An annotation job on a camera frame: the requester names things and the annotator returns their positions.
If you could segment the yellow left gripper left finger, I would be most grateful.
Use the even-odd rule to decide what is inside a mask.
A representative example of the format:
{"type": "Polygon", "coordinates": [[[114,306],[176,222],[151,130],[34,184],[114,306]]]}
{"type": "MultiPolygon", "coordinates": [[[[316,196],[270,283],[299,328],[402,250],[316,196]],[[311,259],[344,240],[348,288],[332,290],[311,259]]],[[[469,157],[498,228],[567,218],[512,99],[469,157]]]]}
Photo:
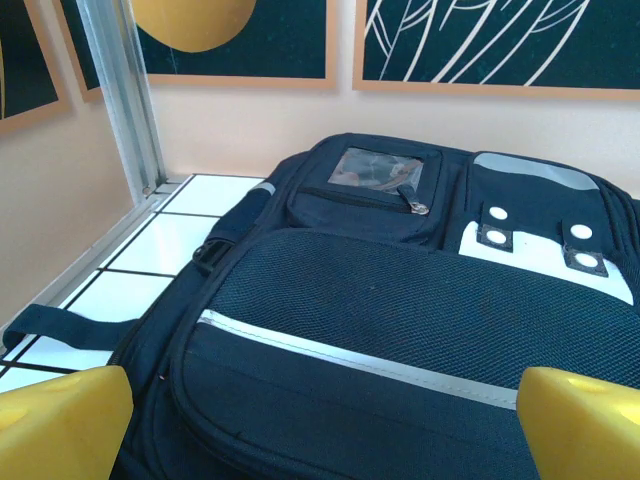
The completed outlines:
{"type": "Polygon", "coordinates": [[[124,369],[104,366],[1,395],[3,479],[107,479],[133,412],[124,369]]]}

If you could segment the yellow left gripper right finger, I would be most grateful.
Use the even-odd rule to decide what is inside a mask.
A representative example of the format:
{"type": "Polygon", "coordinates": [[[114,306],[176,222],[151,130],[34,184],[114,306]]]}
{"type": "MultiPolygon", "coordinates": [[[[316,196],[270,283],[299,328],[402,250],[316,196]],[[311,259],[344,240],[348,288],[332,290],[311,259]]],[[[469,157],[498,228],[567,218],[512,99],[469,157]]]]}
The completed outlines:
{"type": "Polygon", "coordinates": [[[639,391],[547,367],[527,369],[517,415],[542,479],[637,479],[639,391]]]}

